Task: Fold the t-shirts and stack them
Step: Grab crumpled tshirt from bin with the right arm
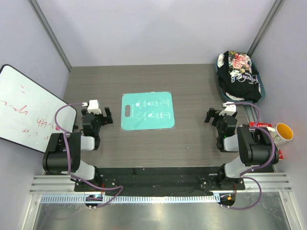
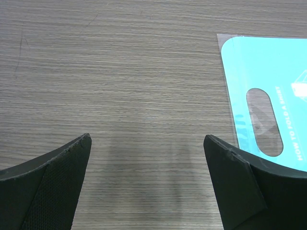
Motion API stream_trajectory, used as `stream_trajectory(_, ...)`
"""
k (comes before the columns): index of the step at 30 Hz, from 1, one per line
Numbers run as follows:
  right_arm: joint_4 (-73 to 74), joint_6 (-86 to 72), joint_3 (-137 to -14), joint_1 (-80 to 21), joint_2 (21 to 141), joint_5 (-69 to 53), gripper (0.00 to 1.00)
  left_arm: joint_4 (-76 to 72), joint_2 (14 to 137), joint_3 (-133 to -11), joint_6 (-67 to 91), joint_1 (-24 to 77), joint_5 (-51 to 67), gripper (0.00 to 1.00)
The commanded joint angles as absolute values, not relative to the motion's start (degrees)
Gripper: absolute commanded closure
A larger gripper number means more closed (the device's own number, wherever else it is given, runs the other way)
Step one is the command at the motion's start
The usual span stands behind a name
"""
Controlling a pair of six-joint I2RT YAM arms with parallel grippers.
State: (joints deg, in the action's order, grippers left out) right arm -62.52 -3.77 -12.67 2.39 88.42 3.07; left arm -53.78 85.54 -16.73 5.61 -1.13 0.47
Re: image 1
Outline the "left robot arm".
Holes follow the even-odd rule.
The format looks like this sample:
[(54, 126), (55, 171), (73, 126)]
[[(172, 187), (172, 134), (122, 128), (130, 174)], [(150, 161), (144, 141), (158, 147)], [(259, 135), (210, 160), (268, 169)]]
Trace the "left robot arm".
[(77, 180), (84, 179), (91, 191), (101, 188), (102, 179), (97, 167), (81, 160), (82, 151), (98, 150), (102, 126), (112, 124), (113, 118), (108, 107), (106, 115), (94, 114), (88, 109), (82, 110), (82, 129), (72, 133), (53, 133), (50, 136), (43, 157), (43, 169), (47, 173), (67, 174)]

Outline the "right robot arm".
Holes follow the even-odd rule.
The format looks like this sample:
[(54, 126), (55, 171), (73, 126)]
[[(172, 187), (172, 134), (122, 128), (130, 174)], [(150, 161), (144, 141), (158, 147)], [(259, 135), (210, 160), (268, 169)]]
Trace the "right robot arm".
[(237, 111), (228, 106), (224, 110), (210, 108), (204, 122), (217, 129), (216, 146), (220, 152), (237, 152), (239, 156), (223, 164), (215, 177), (222, 190), (235, 189), (242, 184), (242, 176), (252, 170), (271, 166), (279, 161), (279, 152), (267, 128), (243, 125), (237, 127)]

